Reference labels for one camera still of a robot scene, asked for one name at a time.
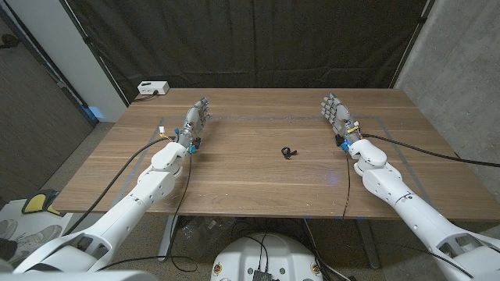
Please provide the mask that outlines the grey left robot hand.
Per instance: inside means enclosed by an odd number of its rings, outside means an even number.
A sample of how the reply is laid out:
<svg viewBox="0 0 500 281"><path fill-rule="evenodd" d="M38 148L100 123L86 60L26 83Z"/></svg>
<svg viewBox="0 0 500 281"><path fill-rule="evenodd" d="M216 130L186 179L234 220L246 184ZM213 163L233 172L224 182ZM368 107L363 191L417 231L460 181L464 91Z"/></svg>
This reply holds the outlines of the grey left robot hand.
<svg viewBox="0 0 500 281"><path fill-rule="evenodd" d="M210 116L208 104L208 98L204 97L187 111L184 124L177 138L178 144L189 148L195 139L201 136L206 120Z"/></svg>

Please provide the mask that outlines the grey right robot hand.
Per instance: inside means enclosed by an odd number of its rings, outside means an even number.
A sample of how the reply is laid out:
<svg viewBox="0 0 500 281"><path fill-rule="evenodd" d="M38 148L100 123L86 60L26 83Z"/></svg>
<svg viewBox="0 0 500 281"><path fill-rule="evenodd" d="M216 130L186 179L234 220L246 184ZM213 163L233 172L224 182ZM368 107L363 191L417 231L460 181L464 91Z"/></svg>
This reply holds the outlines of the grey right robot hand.
<svg viewBox="0 0 500 281"><path fill-rule="evenodd" d="M324 97L321 107L321 114L331 124L338 141L350 146L362 138L359 123L337 96L330 93L329 96Z"/></svg>

